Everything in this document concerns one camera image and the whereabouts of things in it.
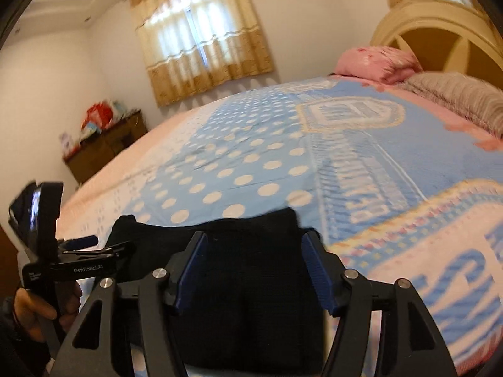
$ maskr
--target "device screen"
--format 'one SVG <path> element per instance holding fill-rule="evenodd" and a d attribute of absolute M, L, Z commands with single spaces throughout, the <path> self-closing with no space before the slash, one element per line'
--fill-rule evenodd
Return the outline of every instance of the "device screen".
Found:
<path fill-rule="evenodd" d="M 31 208 L 31 216 L 30 216 L 30 230 L 37 230 L 37 221 L 38 221 L 38 206 L 40 204 L 40 189 L 36 189 L 33 192 L 32 197 L 32 208 Z"/>

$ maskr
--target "wooden cabinet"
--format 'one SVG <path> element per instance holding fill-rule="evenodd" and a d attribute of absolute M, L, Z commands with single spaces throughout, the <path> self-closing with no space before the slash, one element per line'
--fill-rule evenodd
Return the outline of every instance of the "wooden cabinet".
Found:
<path fill-rule="evenodd" d="M 19 285 L 18 250 L 0 226 L 0 304 Z"/>
<path fill-rule="evenodd" d="M 75 180 L 83 184 L 145 134 L 147 128 L 138 110 L 110 129 L 86 140 L 76 153 L 65 159 L 65 164 Z"/>

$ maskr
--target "red plastic bag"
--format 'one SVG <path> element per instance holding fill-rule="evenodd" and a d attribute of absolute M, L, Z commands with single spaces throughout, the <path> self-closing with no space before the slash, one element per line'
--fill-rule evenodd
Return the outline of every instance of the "red plastic bag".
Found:
<path fill-rule="evenodd" d="M 89 123 L 94 123 L 101 130 L 105 129 L 112 118 L 114 112 L 107 102 L 95 103 L 86 113 L 86 119 L 82 123 L 82 129 Z"/>

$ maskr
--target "striped pillow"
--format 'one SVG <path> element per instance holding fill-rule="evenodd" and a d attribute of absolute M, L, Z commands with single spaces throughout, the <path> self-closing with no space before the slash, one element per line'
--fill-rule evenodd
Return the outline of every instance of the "striped pillow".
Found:
<path fill-rule="evenodd" d="M 503 91 L 457 72 L 423 72 L 398 85 L 471 120 L 503 139 Z"/>

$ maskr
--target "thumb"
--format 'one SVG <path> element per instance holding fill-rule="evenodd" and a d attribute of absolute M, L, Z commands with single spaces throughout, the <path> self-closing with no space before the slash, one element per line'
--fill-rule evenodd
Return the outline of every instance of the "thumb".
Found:
<path fill-rule="evenodd" d="M 28 292 L 26 306 L 32 312 L 37 313 L 40 316 L 45 317 L 46 319 L 56 319 L 56 309 L 54 309 L 49 303 L 47 303 L 44 299 L 34 293 Z"/>

